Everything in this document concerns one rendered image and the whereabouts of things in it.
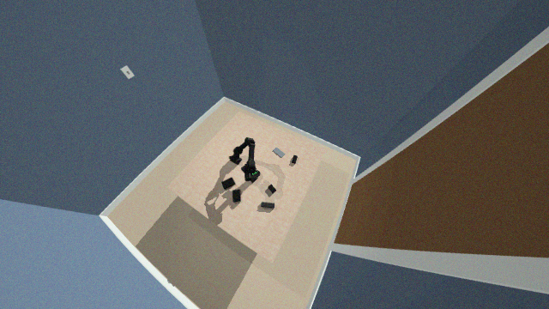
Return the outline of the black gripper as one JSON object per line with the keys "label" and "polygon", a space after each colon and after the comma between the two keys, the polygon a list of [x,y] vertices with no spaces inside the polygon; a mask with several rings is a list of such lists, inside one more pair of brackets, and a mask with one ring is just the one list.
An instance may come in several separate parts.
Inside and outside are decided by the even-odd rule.
{"label": "black gripper", "polygon": [[[244,166],[241,167],[241,170],[242,170],[243,173],[245,173],[245,172],[244,172]],[[257,177],[256,177],[255,175],[252,175],[252,174],[251,174],[251,181],[250,181],[250,182],[253,183],[253,182],[256,181],[256,180],[257,180]]]}

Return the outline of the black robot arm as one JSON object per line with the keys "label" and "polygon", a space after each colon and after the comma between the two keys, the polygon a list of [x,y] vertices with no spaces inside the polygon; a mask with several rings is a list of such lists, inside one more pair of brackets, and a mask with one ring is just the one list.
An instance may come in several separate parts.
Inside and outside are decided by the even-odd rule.
{"label": "black robot arm", "polygon": [[256,171],[256,163],[254,161],[255,141],[253,138],[246,137],[244,142],[233,149],[232,158],[239,159],[239,155],[243,153],[243,149],[249,146],[249,158],[246,164],[244,164],[244,180],[251,181],[251,174]]}

